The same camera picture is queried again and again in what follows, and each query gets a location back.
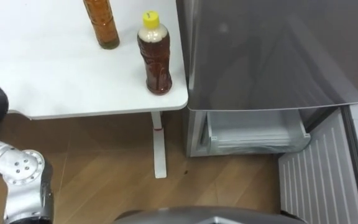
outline yellow bottle cap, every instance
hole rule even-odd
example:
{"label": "yellow bottle cap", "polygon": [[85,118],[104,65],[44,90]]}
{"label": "yellow bottle cap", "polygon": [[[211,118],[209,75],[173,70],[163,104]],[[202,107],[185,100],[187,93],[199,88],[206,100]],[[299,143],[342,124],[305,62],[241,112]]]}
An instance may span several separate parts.
{"label": "yellow bottle cap", "polygon": [[156,11],[146,11],[143,14],[143,25],[149,29],[155,29],[160,25],[160,18]]}

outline white table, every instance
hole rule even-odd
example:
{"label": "white table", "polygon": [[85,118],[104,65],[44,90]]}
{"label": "white table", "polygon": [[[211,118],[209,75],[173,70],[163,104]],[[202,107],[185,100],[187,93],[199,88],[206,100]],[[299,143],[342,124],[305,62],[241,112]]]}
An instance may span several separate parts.
{"label": "white table", "polygon": [[[155,176],[166,177],[160,112],[188,99],[175,0],[111,0],[120,46],[103,50],[80,0],[0,0],[0,87],[30,119],[151,112]],[[136,36],[156,10],[171,37],[172,89],[148,91]]]}

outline metal surface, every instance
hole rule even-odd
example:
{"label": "metal surface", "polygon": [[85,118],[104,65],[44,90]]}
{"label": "metal surface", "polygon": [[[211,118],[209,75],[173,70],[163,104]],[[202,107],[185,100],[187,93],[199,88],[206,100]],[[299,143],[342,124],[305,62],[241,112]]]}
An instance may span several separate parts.
{"label": "metal surface", "polygon": [[3,223],[53,220],[52,167],[39,152],[0,141],[0,174],[7,185]]}
{"label": "metal surface", "polygon": [[119,219],[114,224],[301,224],[303,221],[252,210],[229,207],[178,207],[142,212]]}
{"label": "metal surface", "polygon": [[191,110],[358,103],[358,0],[178,4]]}

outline plastic bottle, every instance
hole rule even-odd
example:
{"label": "plastic bottle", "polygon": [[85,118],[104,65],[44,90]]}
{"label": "plastic bottle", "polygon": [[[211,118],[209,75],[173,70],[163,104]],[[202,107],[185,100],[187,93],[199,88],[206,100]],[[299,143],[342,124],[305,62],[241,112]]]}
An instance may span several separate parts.
{"label": "plastic bottle", "polygon": [[115,49],[119,37],[109,0],[84,0],[84,4],[99,45],[104,49]]}
{"label": "plastic bottle", "polygon": [[172,87],[169,72],[170,36],[155,11],[143,14],[143,25],[137,34],[137,43],[146,67],[147,88],[152,93],[163,95]]}

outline open refrigerator drawer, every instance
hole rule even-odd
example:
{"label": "open refrigerator drawer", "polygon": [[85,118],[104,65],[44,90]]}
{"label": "open refrigerator drawer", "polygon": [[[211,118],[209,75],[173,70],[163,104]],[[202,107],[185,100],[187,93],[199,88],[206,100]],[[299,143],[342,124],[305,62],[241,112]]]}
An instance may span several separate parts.
{"label": "open refrigerator drawer", "polygon": [[310,142],[298,110],[207,112],[207,155],[297,152]]}

